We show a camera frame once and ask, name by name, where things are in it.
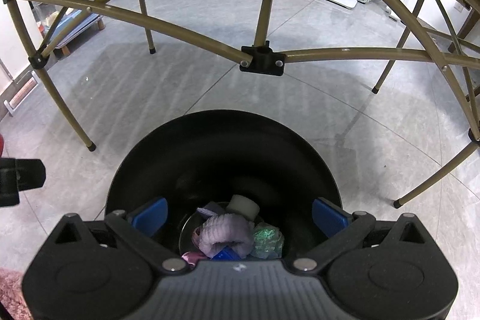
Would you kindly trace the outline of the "pink satin bow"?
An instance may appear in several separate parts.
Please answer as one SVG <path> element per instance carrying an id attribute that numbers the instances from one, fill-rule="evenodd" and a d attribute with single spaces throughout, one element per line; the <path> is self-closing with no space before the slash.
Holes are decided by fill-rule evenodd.
<path id="1" fill-rule="evenodd" d="M 199 249 L 199 234 L 201 227 L 193 229 L 190 238 L 190 244 L 188 245 L 188 251 L 182 253 L 181 257 L 190 265 L 191 268 L 195 268 L 200 261 L 209 260 L 209 257 L 205 255 Z"/>

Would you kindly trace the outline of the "clear plastic bag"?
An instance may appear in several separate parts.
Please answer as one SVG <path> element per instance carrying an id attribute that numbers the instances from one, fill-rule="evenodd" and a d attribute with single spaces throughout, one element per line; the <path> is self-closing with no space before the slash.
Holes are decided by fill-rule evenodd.
<path id="1" fill-rule="evenodd" d="M 284 236 L 277 227 L 259 223 L 254 229 L 253 238 L 252 257 L 264 260 L 281 258 Z"/>

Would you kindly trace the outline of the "pink fluffy headband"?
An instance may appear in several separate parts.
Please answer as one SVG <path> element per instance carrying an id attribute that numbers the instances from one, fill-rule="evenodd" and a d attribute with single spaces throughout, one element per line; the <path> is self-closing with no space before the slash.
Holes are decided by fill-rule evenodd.
<path id="1" fill-rule="evenodd" d="M 207 257 L 215 257 L 230 247 L 241 259 L 253 249 L 254 224 L 239 214 L 212 216 L 199 230 L 198 248 Z"/>

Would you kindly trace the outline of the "blue handkerchief tissue pack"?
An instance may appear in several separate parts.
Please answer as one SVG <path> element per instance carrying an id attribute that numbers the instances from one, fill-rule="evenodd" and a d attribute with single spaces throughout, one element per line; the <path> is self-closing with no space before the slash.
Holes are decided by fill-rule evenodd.
<path id="1" fill-rule="evenodd" d="M 230 247 L 226 246 L 224 247 L 217 255 L 215 255 L 211 260 L 213 261 L 239 261 L 241 260 L 241 257 L 233 251 Z"/>

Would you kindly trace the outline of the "white foam cylinder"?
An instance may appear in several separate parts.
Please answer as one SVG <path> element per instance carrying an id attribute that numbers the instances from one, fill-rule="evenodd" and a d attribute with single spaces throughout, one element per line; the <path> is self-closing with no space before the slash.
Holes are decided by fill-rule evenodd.
<path id="1" fill-rule="evenodd" d="M 247 197 L 233 195 L 225 210 L 232 214 L 239 214 L 249 221 L 254 221 L 260 212 L 260 207 Z"/>

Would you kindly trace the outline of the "purple knitted cloth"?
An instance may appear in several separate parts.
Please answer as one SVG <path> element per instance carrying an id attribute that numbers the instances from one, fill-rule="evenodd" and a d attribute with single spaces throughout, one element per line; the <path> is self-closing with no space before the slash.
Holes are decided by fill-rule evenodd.
<path id="1" fill-rule="evenodd" d="M 219 204 L 209 202 L 204 207 L 199 207 L 197 212 L 204 216 L 204 218 L 210 218 L 224 214 L 225 210 Z"/>

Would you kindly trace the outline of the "black round trash bin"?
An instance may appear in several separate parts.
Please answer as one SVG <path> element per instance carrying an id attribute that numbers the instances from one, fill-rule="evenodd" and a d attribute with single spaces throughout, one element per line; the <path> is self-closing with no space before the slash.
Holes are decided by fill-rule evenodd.
<path id="1" fill-rule="evenodd" d="M 178 252 L 182 228 L 197 208 L 227 206 L 235 195 L 258 204 L 257 223 L 279 228 L 284 257 L 326 240 L 312 218 L 315 199 L 342 204 L 329 167 L 298 133 L 262 115 L 206 110 L 141 139 L 115 173 L 105 211 L 129 213 L 165 199 L 168 217 L 153 239 Z"/>

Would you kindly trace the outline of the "red plastic bucket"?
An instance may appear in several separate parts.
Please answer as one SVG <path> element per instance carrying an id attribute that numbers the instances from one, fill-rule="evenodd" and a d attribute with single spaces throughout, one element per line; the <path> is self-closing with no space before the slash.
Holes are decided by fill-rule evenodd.
<path id="1" fill-rule="evenodd" d="M 4 139 L 3 139 L 3 136 L 0 135 L 0 157 L 2 157 L 3 149 L 4 149 Z"/>

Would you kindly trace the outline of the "white floor squeegee mop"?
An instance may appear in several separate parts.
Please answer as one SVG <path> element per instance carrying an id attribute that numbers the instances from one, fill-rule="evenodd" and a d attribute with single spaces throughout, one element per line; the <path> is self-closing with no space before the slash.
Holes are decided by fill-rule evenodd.
<path id="1" fill-rule="evenodd" d="M 14 78 L 4 62 L 1 62 L 1 74 L 9 81 L 1 92 L 1 118 L 7 115 L 12 117 L 21 103 L 41 84 L 41 80 L 31 66 Z"/>

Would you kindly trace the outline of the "pink fluffy rug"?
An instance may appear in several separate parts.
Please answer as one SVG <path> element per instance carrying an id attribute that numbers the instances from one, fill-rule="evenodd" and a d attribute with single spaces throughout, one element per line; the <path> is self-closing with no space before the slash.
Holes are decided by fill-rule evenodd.
<path id="1" fill-rule="evenodd" d="M 1 303 L 13 319 L 32 319 L 22 293 L 23 275 L 19 271 L 0 270 Z"/>

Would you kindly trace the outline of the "blue pet feeder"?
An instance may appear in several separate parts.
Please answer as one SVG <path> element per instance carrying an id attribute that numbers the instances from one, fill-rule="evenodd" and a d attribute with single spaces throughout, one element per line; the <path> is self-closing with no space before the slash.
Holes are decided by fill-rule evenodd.
<path id="1" fill-rule="evenodd" d="M 37 27 L 43 38 L 47 36 L 47 33 L 53 27 L 56 17 L 61 12 L 62 7 L 53 4 L 47 4 L 41 1 L 29 1 L 29 4 L 32 8 L 33 16 L 37 22 Z M 52 37 L 50 40 L 53 40 L 55 37 L 60 34 L 60 32 L 66 28 L 66 26 L 74 20 L 75 17 L 80 15 L 81 10 L 68 8 L 65 11 L 64 16 L 58 22 L 55 30 L 53 31 Z M 103 22 L 103 17 L 101 15 L 92 14 L 89 15 L 83 22 L 81 22 L 76 28 L 72 30 L 69 34 L 61 40 L 60 43 L 55 47 L 55 50 L 60 50 L 64 57 L 67 57 L 71 54 L 71 51 L 68 48 L 68 45 L 71 41 L 76 40 L 80 35 L 88 30 L 95 28 L 98 31 L 105 29 L 105 23 Z"/>

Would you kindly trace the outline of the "tan folding camping table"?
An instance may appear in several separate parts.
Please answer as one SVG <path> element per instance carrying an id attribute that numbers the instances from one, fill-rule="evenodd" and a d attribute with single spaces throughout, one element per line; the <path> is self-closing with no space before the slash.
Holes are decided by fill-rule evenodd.
<path id="1" fill-rule="evenodd" d="M 255 34 L 261 0 L 146 0 L 149 12 L 239 48 Z M 400 29 L 375 5 L 351 11 L 322 0 L 273 0 L 274 49 L 394 46 Z M 354 209 L 387 204 L 416 187 L 467 144 L 467 126 L 433 64 L 397 62 L 378 94 L 384 61 L 292 64 L 281 78 L 241 73 L 232 62 L 104 19 L 78 37 L 50 77 L 97 150 L 89 152 L 43 86 L 1 122 L 11 157 L 39 157 L 44 188 L 22 193 L 40 221 L 73 211 L 95 218 L 128 151 L 160 124 L 200 110 L 259 113 L 312 143 Z"/>

